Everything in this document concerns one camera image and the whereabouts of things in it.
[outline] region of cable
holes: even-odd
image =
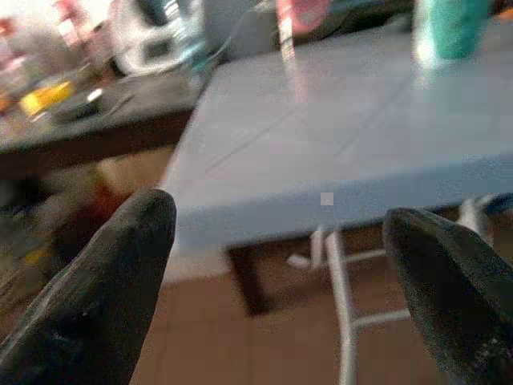
[[[268,1],[262,1],[256,4],[255,6],[252,6],[251,8],[248,8],[244,11],[244,13],[240,16],[239,20],[235,23],[235,26],[233,26],[232,31],[230,32],[230,35],[226,38],[224,43],[219,47],[219,49],[211,54],[209,57],[207,57],[206,62],[210,63],[212,60],[217,58],[217,56],[221,55],[231,44],[233,38],[236,36],[236,34],[239,32],[240,27],[242,26],[242,22],[252,12],[256,12],[258,14],[263,14],[264,12],[269,12],[270,10],[274,10],[272,4]]]

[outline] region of yellow object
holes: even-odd
[[[65,82],[53,87],[43,87],[32,91],[30,94],[23,96],[19,103],[28,116],[34,116],[51,105],[66,100],[71,95],[73,95],[73,85],[71,82]]]
[[[25,265],[36,266],[39,261],[46,256],[47,251],[45,249],[32,250],[25,256]]]

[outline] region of pink object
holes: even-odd
[[[330,0],[277,0],[278,18],[290,16],[294,34],[307,34],[321,25]]]

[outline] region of dark wooden table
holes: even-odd
[[[177,144],[205,77],[157,75],[104,88],[101,113],[70,124],[20,111],[2,120],[0,179],[22,179],[111,156]]]

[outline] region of white metal frame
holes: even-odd
[[[357,337],[358,331],[390,321],[408,319],[408,309],[390,311],[358,317],[353,306],[353,295],[347,274],[347,265],[372,257],[385,255],[385,250],[372,250],[366,253],[346,256],[341,233],[334,231],[325,239],[328,266],[333,283],[333,296],[337,309],[338,325],[341,339],[340,385],[354,385],[357,377]]]

